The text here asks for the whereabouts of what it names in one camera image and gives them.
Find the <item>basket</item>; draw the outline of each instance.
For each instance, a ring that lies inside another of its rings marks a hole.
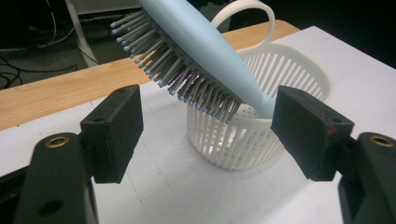
[[[270,22],[269,32],[260,44],[237,51],[262,90],[275,99],[279,85],[291,86],[326,101],[332,88],[324,71],[298,50],[271,42],[275,16],[267,5],[256,0],[235,1],[212,23],[217,27],[247,8],[264,10]],[[229,124],[187,106],[188,137],[196,150],[217,166],[230,170],[270,167],[280,157],[284,148],[270,129],[271,122],[260,119],[249,105],[241,105]]]

